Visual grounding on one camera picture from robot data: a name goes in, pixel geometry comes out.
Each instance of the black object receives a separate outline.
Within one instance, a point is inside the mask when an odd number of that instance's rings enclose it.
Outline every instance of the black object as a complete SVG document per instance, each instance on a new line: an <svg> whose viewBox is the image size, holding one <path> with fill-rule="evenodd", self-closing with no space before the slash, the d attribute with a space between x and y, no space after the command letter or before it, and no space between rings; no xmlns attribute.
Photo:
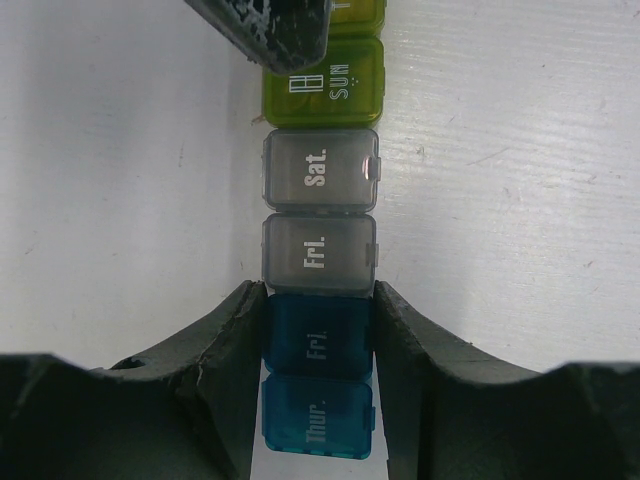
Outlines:
<svg viewBox="0 0 640 480"><path fill-rule="evenodd" d="M374 302L391 480L640 475L640 365L537 375L443 330L386 283ZM264 286L245 282L110 370L1 356L0 478L249 478L265 312Z"/></svg>
<svg viewBox="0 0 640 480"><path fill-rule="evenodd" d="M331 0L185 0L249 60L274 73L324 58Z"/></svg>

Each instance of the blue pill box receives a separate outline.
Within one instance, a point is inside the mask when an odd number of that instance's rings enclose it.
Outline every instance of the blue pill box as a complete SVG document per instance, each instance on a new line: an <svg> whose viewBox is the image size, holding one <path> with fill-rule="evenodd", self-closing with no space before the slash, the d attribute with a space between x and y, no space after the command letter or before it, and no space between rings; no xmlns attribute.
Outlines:
<svg viewBox="0 0 640 480"><path fill-rule="evenodd" d="M262 384L262 434L271 450L362 460L374 428L367 384L280 375Z"/></svg>
<svg viewBox="0 0 640 480"><path fill-rule="evenodd" d="M371 300L273 295L264 359L271 372L366 380L371 376Z"/></svg>

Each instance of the pill box compartment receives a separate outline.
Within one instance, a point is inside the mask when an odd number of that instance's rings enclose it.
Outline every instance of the pill box compartment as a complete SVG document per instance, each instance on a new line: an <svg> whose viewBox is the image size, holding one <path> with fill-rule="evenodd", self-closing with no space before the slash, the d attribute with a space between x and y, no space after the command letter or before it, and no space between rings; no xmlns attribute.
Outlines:
<svg viewBox="0 0 640 480"><path fill-rule="evenodd" d="M279 375L262 384L262 434L272 450L364 459L374 428L367 384Z"/></svg>
<svg viewBox="0 0 640 480"><path fill-rule="evenodd" d="M368 297L377 263L368 215L271 215L263 225L262 274L275 293Z"/></svg>
<svg viewBox="0 0 640 480"><path fill-rule="evenodd" d="M263 197L279 212L366 213L376 204L378 135L275 130L264 142Z"/></svg>
<svg viewBox="0 0 640 480"><path fill-rule="evenodd" d="M263 76L262 112L274 127L370 127L382 116L384 47L376 37L329 39L325 58L293 75Z"/></svg>
<svg viewBox="0 0 640 480"><path fill-rule="evenodd" d="M335 0L329 35L376 35L384 26L387 0Z"/></svg>
<svg viewBox="0 0 640 480"><path fill-rule="evenodd" d="M271 372L341 380L371 376L371 299L272 295L264 359Z"/></svg>

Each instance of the white background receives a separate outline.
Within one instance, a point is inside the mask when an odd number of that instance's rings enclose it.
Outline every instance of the white background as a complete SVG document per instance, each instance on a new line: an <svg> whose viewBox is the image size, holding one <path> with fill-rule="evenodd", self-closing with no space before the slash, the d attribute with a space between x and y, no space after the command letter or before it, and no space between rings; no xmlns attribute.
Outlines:
<svg viewBox="0 0 640 480"><path fill-rule="evenodd" d="M640 360L640 1L393 0L382 38L378 278L529 368ZM0 351L110 366L257 280L260 113L179 0L0 1ZM254 477L385 478L377 432Z"/></svg>

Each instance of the translucent plastic lid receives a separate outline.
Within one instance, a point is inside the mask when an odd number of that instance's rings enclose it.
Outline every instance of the translucent plastic lid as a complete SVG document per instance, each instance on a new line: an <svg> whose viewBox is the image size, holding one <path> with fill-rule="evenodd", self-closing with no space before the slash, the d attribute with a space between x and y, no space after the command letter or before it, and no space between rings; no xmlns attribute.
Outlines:
<svg viewBox="0 0 640 480"><path fill-rule="evenodd" d="M371 300L272 295L264 359L275 373L366 380L371 376Z"/></svg>
<svg viewBox="0 0 640 480"><path fill-rule="evenodd" d="M374 413L364 383L271 375L262 384L262 434L272 450L367 458Z"/></svg>
<svg viewBox="0 0 640 480"><path fill-rule="evenodd" d="M384 25L387 0L334 0L329 35L376 35Z"/></svg>
<svg viewBox="0 0 640 480"><path fill-rule="evenodd" d="M263 161L264 199L279 212L365 213L376 204L373 130L275 130Z"/></svg>
<svg viewBox="0 0 640 480"><path fill-rule="evenodd" d="M262 274L276 293L366 297L373 290L376 224L368 215L271 215Z"/></svg>
<svg viewBox="0 0 640 480"><path fill-rule="evenodd" d="M332 37L320 63L288 76L265 72L262 88L262 113L274 127L370 127L382 116L382 42Z"/></svg>

